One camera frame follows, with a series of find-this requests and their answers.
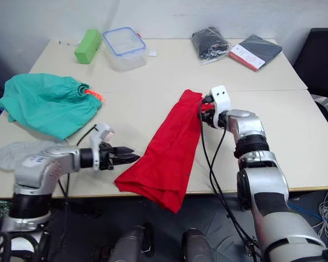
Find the white wall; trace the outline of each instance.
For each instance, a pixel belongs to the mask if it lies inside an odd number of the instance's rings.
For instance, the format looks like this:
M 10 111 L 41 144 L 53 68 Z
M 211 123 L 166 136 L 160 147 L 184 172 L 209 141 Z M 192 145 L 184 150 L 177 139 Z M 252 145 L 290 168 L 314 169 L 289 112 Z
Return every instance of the white wall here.
M 209 25 L 274 38 L 293 62 L 309 29 L 328 27 L 328 0 L 0 0 L 0 78 L 28 72 L 49 39 L 79 41 L 89 28 L 189 38 Z

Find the green sponge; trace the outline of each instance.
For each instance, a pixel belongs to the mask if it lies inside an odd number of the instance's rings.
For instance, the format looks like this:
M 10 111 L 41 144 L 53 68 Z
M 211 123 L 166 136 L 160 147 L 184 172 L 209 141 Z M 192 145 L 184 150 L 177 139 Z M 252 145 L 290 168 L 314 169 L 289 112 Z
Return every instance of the green sponge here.
M 78 48 L 74 51 L 79 63 L 90 64 L 100 43 L 101 35 L 98 30 L 87 30 L 83 41 L 81 41 Z

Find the red towel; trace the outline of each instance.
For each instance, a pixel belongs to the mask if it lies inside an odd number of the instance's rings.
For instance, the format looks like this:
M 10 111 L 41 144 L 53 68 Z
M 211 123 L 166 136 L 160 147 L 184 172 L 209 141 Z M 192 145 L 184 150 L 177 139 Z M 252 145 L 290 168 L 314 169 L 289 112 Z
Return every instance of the red towel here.
M 186 90 L 160 126 L 144 156 L 114 182 L 177 213 L 181 208 L 200 137 L 201 93 Z

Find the green cloth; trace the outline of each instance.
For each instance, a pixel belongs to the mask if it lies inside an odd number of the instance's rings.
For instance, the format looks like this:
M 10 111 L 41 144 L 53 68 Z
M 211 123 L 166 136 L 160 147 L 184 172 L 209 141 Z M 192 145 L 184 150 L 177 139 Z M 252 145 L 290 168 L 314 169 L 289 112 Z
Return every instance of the green cloth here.
M 5 83 L 0 108 L 9 121 L 18 121 L 44 134 L 64 139 L 83 127 L 101 107 L 89 85 L 70 76 L 16 75 Z

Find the white table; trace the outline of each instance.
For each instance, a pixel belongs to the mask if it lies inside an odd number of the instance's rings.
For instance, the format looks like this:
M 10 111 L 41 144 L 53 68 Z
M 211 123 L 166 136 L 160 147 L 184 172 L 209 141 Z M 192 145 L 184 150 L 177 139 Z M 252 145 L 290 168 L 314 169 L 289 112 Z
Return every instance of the white table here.
M 233 108 L 253 111 L 261 118 L 271 151 L 276 154 L 291 190 L 328 188 L 328 124 L 283 54 L 255 73 L 229 58 L 204 66 L 200 66 L 197 59 L 184 63 L 183 59 L 194 55 L 193 47 L 189 49 L 188 40 L 146 42 L 159 55 L 149 57 L 145 67 L 122 73 L 109 69 L 103 47 L 90 65 L 82 65 L 76 63 L 74 47 L 53 42 L 47 46 L 31 73 L 72 75 L 89 83 L 93 90 L 103 93 L 106 99 L 97 115 L 68 139 L 70 145 L 75 145 L 93 124 L 106 121 L 116 132 L 111 142 L 113 146 L 128 146 L 143 154 L 183 90 L 191 88 L 207 93 L 213 86 L 223 84 L 229 91 Z M 178 49 L 183 54 L 175 60 L 175 55 L 179 55 Z M 173 76 L 163 76 L 163 64 L 171 66 L 168 74 Z M 293 87 L 294 90 L 287 90 L 286 86 Z M 160 97 L 154 97 L 154 92 L 151 92 L 153 88 L 162 90 Z M 222 133 L 205 126 L 205 135 L 208 152 L 212 156 Z M 18 123 L 9 123 L 6 113 L 0 116 L 0 147 L 14 141 L 48 138 L 41 133 L 27 130 Z M 82 147 L 89 147 L 88 139 L 83 141 Z M 233 137 L 227 134 L 214 168 L 226 192 L 236 191 L 238 166 L 233 156 L 234 149 Z M 87 169 L 72 174 L 70 195 L 129 195 L 119 192 L 113 184 L 114 179 L 126 168 L 128 166 L 117 166 L 114 171 L 100 171 L 99 174 Z M 0 198 L 11 197 L 13 183 L 13 172 L 0 170 Z M 188 193 L 210 192 L 208 168 L 199 144 Z M 61 196 L 58 187 L 54 196 Z

